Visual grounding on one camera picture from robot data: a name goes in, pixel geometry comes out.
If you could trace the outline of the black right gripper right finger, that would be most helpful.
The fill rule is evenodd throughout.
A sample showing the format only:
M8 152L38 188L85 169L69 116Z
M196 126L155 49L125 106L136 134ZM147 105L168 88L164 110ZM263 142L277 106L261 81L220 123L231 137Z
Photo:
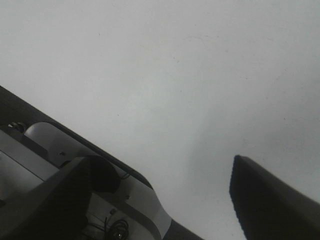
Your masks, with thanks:
M229 194L247 240L318 240L320 204L236 155Z

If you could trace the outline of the grey black robot base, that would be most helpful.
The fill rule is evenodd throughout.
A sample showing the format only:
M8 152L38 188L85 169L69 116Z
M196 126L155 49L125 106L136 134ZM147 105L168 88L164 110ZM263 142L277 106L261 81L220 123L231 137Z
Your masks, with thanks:
M130 240L198 238L168 215L140 173L8 90L0 90L2 205L82 158L91 161L92 195L81 239L102 240L111 232Z

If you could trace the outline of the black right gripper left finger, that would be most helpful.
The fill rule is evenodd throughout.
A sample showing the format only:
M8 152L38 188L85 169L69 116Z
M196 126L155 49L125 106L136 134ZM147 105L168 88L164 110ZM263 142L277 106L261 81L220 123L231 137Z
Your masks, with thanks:
M77 157L0 208L2 240L75 240L86 225L93 192L114 193L115 168L99 156Z

